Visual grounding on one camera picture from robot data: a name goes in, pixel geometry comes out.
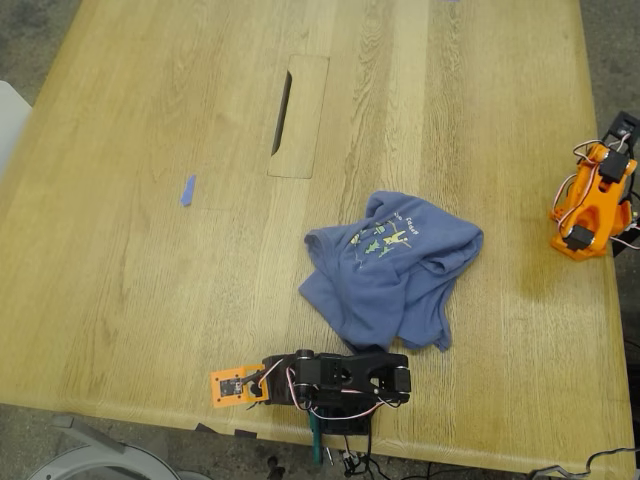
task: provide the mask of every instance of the blue cloth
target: blue cloth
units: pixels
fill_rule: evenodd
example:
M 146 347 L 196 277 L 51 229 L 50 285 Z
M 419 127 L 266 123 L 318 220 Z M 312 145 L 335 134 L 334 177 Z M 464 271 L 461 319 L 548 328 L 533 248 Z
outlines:
M 316 270 L 300 293 L 358 350 L 388 350 L 395 336 L 408 348 L 445 350 L 444 306 L 482 238 L 478 227 L 425 200 L 379 191 L 363 220 L 305 236 Z

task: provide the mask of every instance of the gray floor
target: gray floor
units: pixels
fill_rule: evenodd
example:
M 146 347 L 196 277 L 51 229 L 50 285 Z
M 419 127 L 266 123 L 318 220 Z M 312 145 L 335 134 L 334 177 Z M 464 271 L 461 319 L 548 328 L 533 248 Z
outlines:
M 591 65 L 598 129 L 606 129 L 625 109 L 640 115 L 640 25 L 638 0 L 582 0 L 583 21 Z M 11 83 L 31 104 L 44 82 L 79 0 L 0 0 L 0 79 Z M 640 252 L 616 259 L 620 308 L 629 339 L 640 343 Z M 640 352 L 629 355 L 640 357 Z M 27 478 L 39 465 L 65 451 L 73 442 L 48 426 L 49 412 L 0 405 L 0 480 Z M 166 450 L 171 465 L 218 479 L 264 479 L 266 461 L 279 457 L 286 478 L 338 479 L 342 468 L 314 467 L 308 447 L 265 442 L 210 433 L 86 419 L 113 438 L 132 444 L 156 445 Z M 427 464 L 379 457 L 383 471 L 393 479 L 424 475 Z M 434 464 L 433 472 L 451 468 Z M 447 479 L 510 479 L 522 475 L 487 470 L 446 473 Z

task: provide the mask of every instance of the wood grain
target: wood grain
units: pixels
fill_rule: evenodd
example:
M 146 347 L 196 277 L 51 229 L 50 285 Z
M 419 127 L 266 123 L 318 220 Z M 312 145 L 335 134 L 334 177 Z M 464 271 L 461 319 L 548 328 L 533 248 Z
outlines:
M 330 62 L 310 179 L 267 172 L 291 55 Z M 613 262 L 549 246 L 594 134 L 577 0 L 87 0 L 0 183 L 0 401 L 309 444 L 291 408 L 213 410 L 208 372 L 347 353 L 297 293 L 302 239 L 385 188 L 485 245 L 451 349 L 394 344 L 414 392 L 373 450 L 579 471 L 633 443 Z

